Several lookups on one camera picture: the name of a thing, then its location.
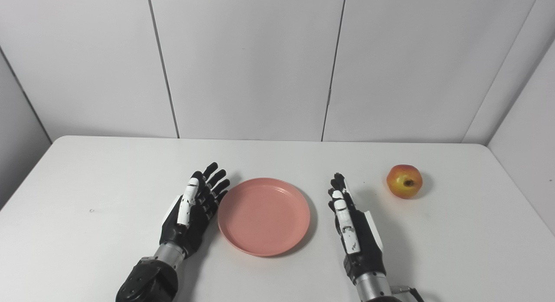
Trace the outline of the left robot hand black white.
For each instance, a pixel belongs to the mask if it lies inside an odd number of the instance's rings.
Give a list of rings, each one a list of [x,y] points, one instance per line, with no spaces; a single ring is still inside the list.
[[[230,180],[226,175],[226,170],[220,169],[216,162],[192,174],[161,226],[160,244],[176,245],[186,258],[198,251],[210,221],[228,192]]]

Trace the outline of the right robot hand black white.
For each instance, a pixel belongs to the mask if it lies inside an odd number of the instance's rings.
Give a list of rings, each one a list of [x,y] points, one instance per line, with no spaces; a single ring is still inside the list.
[[[337,172],[330,181],[329,208],[335,217],[335,227],[346,253],[343,265],[352,281],[365,274],[387,274],[383,264],[381,241],[373,232],[375,225],[369,212],[357,209],[343,174]]]

